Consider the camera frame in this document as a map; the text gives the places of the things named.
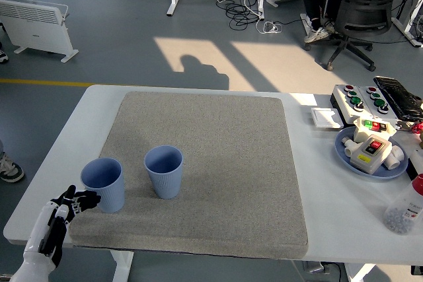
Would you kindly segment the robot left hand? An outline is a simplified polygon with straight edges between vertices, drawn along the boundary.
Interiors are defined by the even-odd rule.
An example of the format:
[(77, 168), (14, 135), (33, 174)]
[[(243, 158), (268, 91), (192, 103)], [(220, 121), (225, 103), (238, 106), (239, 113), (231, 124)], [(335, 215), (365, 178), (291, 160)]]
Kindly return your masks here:
[(23, 262), (11, 281), (48, 281), (59, 265), (68, 226), (74, 217), (100, 203), (94, 191), (78, 192), (70, 185), (59, 197), (43, 206), (26, 243)]

